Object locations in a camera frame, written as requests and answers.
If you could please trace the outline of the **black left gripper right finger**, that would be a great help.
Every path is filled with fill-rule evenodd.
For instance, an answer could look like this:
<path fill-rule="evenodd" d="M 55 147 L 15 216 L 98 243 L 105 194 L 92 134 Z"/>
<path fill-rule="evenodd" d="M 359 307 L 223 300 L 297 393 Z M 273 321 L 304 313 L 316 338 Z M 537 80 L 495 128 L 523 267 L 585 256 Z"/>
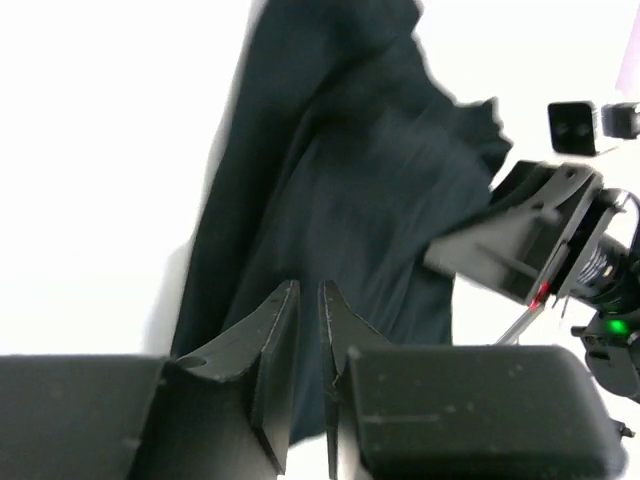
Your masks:
<path fill-rule="evenodd" d="M 359 446 L 348 353 L 389 342 L 352 311 L 334 282 L 321 284 L 318 300 L 329 477 L 370 479 Z"/>

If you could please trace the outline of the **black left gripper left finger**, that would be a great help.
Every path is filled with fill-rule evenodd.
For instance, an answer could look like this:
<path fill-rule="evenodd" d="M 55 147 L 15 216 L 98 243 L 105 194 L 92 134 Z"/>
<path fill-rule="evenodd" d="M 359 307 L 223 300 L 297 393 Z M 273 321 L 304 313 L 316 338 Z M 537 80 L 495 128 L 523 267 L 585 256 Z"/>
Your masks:
<path fill-rule="evenodd" d="M 299 287 L 282 283 L 250 315 L 172 370 L 175 475 L 279 475 L 286 468 Z"/>

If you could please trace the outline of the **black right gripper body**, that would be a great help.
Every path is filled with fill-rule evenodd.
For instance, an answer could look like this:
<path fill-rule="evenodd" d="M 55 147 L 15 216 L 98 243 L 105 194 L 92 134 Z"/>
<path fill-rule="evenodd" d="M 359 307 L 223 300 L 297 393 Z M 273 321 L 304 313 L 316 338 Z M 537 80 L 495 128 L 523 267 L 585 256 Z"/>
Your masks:
<path fill-rule="evenodd" d="M 431 241 L 423 263 L 527 305 L 557 274 L 602 188 L 588 165 L 519 161 L 489 208 Z"/>

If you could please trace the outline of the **black t-shirt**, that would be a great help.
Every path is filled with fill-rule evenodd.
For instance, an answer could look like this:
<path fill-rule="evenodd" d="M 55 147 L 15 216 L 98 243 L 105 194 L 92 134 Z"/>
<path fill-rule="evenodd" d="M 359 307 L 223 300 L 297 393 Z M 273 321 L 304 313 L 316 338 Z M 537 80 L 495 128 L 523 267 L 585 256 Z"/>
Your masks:
<path fill-rule="evenodd" d="M 318 290 L 399 344 L 448 344 L 453 281 L 427 244 L 485 208 L 510 150 L 493 100 L 456 104 L 413 38 L 411 1 L 269 1 L 244 52 L 193 243 L 172 351 L 300 283 L 292 443 L 323 433 Z"/>

